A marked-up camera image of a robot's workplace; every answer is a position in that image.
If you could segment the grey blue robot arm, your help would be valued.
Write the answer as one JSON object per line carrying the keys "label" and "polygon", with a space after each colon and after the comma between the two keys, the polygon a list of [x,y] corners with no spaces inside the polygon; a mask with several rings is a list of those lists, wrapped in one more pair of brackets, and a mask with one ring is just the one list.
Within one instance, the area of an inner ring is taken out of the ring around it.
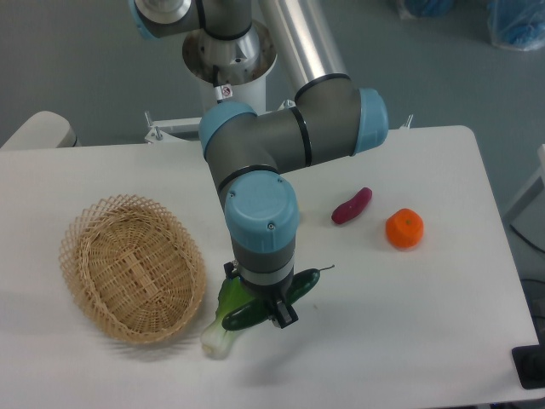
{"label": "grey blue robot arm", "polygon": [[[356,88],[317,1],[263,1],[271,42],[261,41],[248,1],[132,1],[143,37],[197,35],[197,59],[215,104],[198,135],[229,230],[234,259],[228,277],[241,280],[267,319],[284,328],[297,320],[289,292],[294,276],[299,210],[284,173],[380,146],[387,109],[374,89]],[[294,103],[259,114],[223,89],[257,77],[263,53],[280,58]]]}

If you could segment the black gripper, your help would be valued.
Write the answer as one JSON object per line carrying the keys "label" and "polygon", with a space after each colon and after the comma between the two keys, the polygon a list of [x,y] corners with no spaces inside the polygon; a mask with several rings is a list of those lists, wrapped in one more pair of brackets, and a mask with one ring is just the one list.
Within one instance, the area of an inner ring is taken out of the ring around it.
{"label": "black gripper", "polygon": [[237,261],[223,266],[228,279],[237,279],[243,289],[256,299],[266,301],[268,319],[280,329],[298,321],[294,308],[285,302],[294,277],[294,261],[289,260],[280,269],[259,273],[248,270]]}

